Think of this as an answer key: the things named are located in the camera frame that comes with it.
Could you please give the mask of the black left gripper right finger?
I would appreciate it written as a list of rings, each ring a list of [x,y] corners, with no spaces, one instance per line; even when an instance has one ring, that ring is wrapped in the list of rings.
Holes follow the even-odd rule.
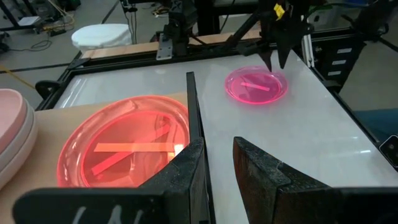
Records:
[[[330,187],[242,137],[233,161],[249,223],[397,224],[395,187]]]

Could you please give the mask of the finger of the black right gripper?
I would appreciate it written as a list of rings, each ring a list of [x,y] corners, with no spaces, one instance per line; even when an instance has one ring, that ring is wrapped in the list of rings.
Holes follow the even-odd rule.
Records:
[[[271,62],[271,56],[272,56],[273,50],[270,47],[270,44],[266,41],[261,42],[259,45],[259,56],[262,58],[264,61],[265,65],[267,66],[268,70],[271,72],[272,71],[272,62]]]
[[[277,53],[281,69],[285,68],[290,51],[298,44],[297,39],[277,39]]]

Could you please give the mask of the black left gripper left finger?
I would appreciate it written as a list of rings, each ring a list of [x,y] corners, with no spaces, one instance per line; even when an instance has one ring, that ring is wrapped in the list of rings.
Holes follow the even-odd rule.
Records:
[[[192,141],[137,188],[43,188],[19,197],[16,223],[199,223],[204,142]]]

